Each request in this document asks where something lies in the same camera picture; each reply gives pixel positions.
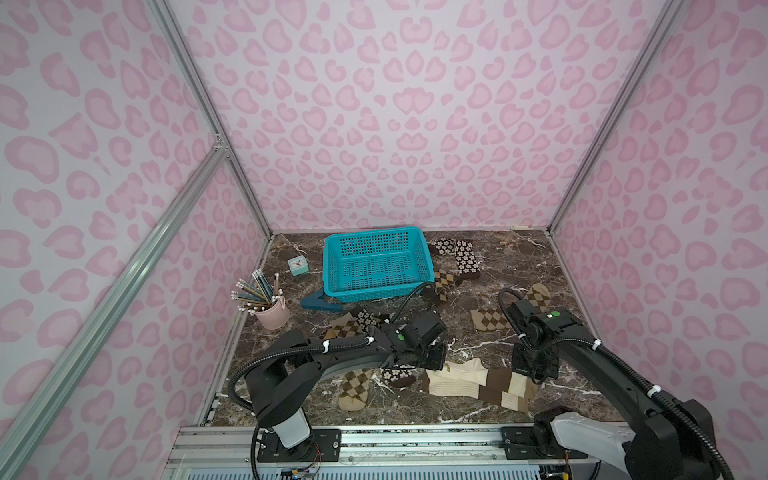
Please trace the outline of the cream brown striped sock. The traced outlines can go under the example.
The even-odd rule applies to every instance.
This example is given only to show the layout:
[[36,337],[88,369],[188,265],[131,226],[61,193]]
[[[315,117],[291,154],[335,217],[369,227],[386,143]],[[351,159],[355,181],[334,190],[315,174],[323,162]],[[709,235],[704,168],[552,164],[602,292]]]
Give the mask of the cream brown striped sock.
[[442,370],[427,370],[426,376],[431,380],[472,382],[527,400],[532,399],[537,391],[537,386],[529,378],[514,373],[509,368],[487,369],[479,358],[465,363],[446,361]]
[[524,397],[472,382],[431,380],[428,376],[424,376],[422,387],[429,394],[438,397],[468,397],[508,410],[522,413],[529,411],[529,402]]

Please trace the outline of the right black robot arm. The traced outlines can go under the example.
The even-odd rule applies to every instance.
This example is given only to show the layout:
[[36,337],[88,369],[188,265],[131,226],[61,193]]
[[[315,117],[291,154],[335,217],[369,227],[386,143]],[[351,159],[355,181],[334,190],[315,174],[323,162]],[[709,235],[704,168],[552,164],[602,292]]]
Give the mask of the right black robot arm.
[[719,451],[709,410],[682,401],[650,382],[594,337],[566,309],[542,311],[505,288],[498,294],[504,318],[518,337],[513,369],[536,383],[555,379],[562,362],[577,370],[613,405],[625,429],[551,409],[540,418],[548,435],[623,471],[632,479],[731,479]]

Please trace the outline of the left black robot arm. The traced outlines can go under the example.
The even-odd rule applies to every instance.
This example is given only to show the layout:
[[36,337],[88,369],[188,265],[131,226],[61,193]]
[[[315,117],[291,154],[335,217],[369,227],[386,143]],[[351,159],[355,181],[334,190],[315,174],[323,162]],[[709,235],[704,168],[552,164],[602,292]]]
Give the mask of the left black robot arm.
[[443,368],[447,348],[439,337],[446,325],[435,308],[429,306],[414,319],[400,321],[410,300],[421,295],[433,299],[436,292],[433,281],[417,285],[387,321],[362,334],[326,340],[309,339],[299,330],[281,335],[261,357],[230,375],[229,399],[254,414],[257,428],[273,433],[291,455],[315,453],[302,406],[319,382],[356,370]]

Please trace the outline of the dark brown argyle sock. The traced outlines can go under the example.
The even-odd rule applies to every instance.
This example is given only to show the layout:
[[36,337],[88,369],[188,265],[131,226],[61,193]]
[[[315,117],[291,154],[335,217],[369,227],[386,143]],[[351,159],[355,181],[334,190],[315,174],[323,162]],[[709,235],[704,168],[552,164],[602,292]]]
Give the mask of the dark brown argyle sock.
[[453,273],[445,270],[435,272],[434,287],[427,287],[422,292],[422,296],[427,300],[432,300],[435,305],[443,304],[448,300],[449,295],[455,287],[458,287],[463,280]]

